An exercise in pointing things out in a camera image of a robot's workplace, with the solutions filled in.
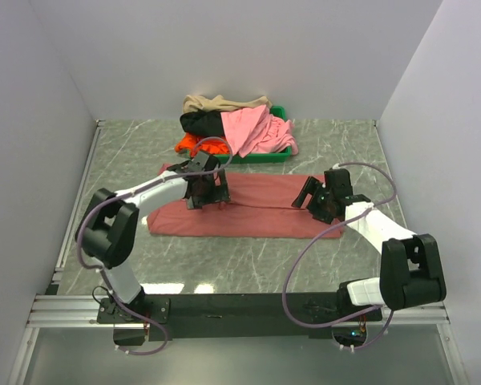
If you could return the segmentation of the dusty rose t shirt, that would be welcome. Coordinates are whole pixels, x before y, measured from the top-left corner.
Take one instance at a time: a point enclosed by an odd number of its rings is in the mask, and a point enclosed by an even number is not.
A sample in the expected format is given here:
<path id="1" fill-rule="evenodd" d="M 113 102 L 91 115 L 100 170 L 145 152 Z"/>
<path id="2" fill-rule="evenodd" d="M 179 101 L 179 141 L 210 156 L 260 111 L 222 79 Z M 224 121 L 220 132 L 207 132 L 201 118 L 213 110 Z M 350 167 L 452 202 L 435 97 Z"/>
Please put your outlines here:
<path id="1" fill-rule="evenodd" d="M 227 172 L 231 200 L 188 209 L 174 201 L 147 217 L 152 235 L 311 239 L 330 225 L 291 206 L 306 175 Z"/>

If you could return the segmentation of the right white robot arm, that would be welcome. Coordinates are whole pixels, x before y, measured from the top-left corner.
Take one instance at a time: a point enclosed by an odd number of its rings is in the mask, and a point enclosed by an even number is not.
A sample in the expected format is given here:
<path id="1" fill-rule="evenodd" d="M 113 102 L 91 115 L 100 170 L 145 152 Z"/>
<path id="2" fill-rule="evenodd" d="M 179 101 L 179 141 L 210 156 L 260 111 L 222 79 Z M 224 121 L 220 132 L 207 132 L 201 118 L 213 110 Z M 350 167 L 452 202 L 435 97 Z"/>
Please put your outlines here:
<path id="1" fill-rule="evenodd" d="M 403 310 L 446 298 L 435 238 L 402 227 L 369 197 L 354 193 L 348 170 L 331 168 L 324 172 L 324 180 L 308 177 L 292 206 L 301 208 L 306 198 L 306 209 L 313 219 L 328 225 L 338 220 L 365 238 L 381 255 L 378 277 L 339 285 L 335 303 L 340 317 L 353 320 L 368 306 Z"/>

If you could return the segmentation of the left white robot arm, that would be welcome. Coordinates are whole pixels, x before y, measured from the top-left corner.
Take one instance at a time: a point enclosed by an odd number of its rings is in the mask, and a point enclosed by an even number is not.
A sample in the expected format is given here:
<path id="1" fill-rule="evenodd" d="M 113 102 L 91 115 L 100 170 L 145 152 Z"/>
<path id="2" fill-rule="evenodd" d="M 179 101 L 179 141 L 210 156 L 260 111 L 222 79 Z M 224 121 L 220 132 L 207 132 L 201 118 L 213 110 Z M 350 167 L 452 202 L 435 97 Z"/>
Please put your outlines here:
<path id="1" fill-rule="evenodd" d="M 77 258 L 84 269 L 101 275 L 115 312 L 125 322 L 149 315 L 145 291 L 128 262 L 139 219 L 181 200 L 189 209 L 230 201 L 228 165 L 199 151 L 133 188 L 101 188 L 91 198 L 75 233 Z"/>

